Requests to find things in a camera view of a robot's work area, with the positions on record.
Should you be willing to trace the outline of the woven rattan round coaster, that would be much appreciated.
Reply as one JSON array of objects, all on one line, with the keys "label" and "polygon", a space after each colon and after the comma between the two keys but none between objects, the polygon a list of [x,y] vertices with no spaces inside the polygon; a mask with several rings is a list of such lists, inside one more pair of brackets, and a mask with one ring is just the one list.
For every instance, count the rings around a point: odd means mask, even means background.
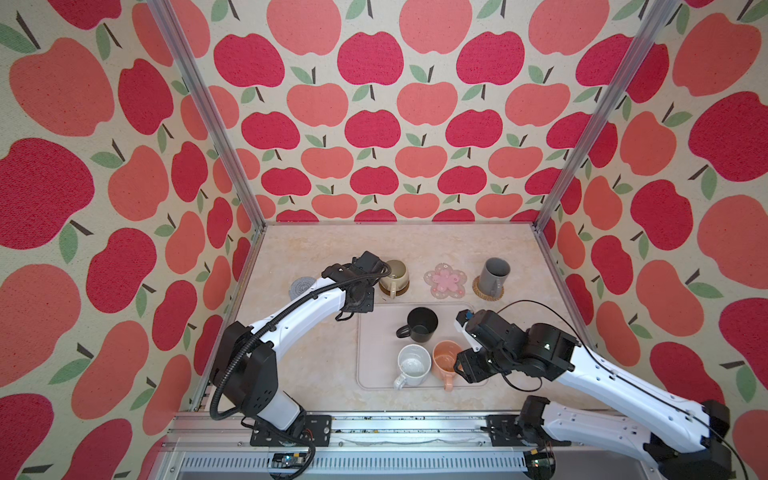
[{"label": "woven rattan round coaster", "polygon": [[479,276],[474,278],[473,283],[472,283],[472,289],[473,289],[474,294],[477,297],[479,297],[480,299],[482,299],[484,301],[489,301],[489,302],[500,300],[503,297],[503,294],[504,294],[504,287],[501,287],[500,293],[498,295],[496,295],[496,296],[489,295],[489,294],[486,294],[485,292],[483,292],[481,290],[481,288],[480,288],[480,277]]}]

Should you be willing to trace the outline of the brown wooden round coaster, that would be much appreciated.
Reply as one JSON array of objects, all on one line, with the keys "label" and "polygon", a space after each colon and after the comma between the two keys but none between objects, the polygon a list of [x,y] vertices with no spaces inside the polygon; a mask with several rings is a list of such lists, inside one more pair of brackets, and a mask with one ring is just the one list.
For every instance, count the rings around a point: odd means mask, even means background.
[{"label": "brown wooden round coaster", "polygon": [[405,295],[408,292],[410,286],[405,286],[404,288],[400,290],[395,290],[395,291],[390,291],[384,286],[379,286],[379,288],[385,297],[394,299],[394,298]]}]

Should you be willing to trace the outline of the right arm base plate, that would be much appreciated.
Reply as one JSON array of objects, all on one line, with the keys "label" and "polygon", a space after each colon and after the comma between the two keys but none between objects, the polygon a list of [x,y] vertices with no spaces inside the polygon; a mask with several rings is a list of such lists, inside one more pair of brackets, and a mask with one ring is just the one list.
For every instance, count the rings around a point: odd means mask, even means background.
[{"label": "right arm base plate", "polygon": [[488,415],[483,430],[494,447],[553,447],[571,446],[570,441],[550,436],[537,420],[519,420],[517,415]]}]

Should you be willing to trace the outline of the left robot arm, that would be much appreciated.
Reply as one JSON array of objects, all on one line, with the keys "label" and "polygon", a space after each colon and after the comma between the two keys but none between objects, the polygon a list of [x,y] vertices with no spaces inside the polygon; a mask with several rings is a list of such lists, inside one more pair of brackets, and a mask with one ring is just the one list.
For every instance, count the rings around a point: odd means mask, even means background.
[{"label": "left robot arm", "polygon": [[271,426],[291,436],[304,430],[306,410],[279,386],[278,364],[305,334],[330,315],[337,321],[374,308],[374,289],[391,267],[366,251],[349,263],[327,267],[300,296],[265,319],[238,321],[223,332],[209,381],[214,420],[236,414],[258,427]]}]

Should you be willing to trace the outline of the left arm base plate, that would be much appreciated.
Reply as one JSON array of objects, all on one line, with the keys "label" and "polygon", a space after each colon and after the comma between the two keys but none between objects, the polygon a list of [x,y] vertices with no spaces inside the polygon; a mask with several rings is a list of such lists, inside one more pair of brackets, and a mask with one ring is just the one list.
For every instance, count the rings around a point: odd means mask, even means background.
[{"label": "left arm base plate", "polygon": [[257,420],[252,428],[250,445],[253,447],[302,447],[308,443],[327,447],[332,432],[330,415],[300,413],[286,431],[278,430],[264,420]]}]

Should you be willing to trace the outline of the beige mug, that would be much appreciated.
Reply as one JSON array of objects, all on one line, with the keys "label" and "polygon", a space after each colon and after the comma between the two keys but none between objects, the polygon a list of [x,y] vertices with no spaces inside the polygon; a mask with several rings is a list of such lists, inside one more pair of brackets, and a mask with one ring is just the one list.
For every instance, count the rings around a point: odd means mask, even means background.
[{"label": "beige mug", "polygon": [[379,286],[384,286],[390,291],[410,286],[409,271],[402,261],[390,259],[386,263],[390,268],[390,273],[379,281]]}]

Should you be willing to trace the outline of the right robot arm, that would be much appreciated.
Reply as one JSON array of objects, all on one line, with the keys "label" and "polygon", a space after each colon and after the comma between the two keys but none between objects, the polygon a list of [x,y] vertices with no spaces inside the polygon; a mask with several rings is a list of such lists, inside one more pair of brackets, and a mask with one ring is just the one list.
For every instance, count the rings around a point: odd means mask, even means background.
[{"label": "right robot arm", "polygon": [[494,311],[462,310],[455,326],[470,344],[453,366],[465,381],[479,383],[520,372],[576,389],[617,412],[577,410],[529,395],[512,421],[488,421],[492,438],[531,447],[526,456],[529,477],[552,477],[552,461],[540,459],[545,447],[557,443],[618,453],[656,468],[666,479],[733,477],[732,452],[725,440],[730,411],[721,402],[699,403],[661,390],[550,324],[523,330]]}]

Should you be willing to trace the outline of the grey mug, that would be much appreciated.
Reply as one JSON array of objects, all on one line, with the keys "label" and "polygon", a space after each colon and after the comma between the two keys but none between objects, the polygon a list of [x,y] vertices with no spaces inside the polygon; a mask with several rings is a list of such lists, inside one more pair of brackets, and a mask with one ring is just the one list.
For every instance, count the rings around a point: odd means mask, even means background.
[{"label": "grey mug", "polygon": [[489,295],[498,295],[510,272],[511,267],[506,260],[498,257],[487,259],[479,275],[481,290]]}]

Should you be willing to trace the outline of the grey round coaster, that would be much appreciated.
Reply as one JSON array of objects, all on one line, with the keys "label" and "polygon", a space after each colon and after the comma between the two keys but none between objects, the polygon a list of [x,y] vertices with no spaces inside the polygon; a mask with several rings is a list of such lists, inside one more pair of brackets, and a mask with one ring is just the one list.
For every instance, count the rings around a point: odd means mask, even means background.
[{"label": "grey round coaster", "polygon": [[303,296],[315,284],[316,279],[309,276],[300,277],[294,280],[289,289],[290,300],[296,300]]}]

